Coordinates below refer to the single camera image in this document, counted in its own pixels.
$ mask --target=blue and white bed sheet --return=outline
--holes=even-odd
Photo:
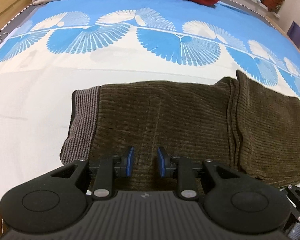
[[[235,77],[236,69],[300,98],[299,52],[273,28],[224,3],[47,4],[0,46],[0,198],[61,166],[73,90],[144,80],[214,84]]]

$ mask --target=silver screw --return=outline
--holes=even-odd
[[[110,192],[109,190],[106,190],[104,188],[100,188],[100,189],[96,189],[93,194],[96,196],[96,197],[107,197]]]
[[[186,189],[186,190],[181,192],[181,196],[183,196],[185,198],[193,198],[196,195],[197,195],[197,193],[192,189]]]

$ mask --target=purple object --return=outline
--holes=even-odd
[[[297,46],[297,48],[300,48],[300,26],[293,22],[287,32],[287,35]]]

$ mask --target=bed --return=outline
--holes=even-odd
[[[298,50],[229,0],[214,7],[63,0],[25,12],[0,44],[0,198],[62,165],[74,90],[145,80],[214,84],[240,69],[300,99]]]

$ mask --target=mattress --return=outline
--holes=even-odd
[[[300,53],[230,2],[64,0],[36,9],[0,44],[0,198],[62,165],[74,90],[214,84],[237,69],[300,99]]]

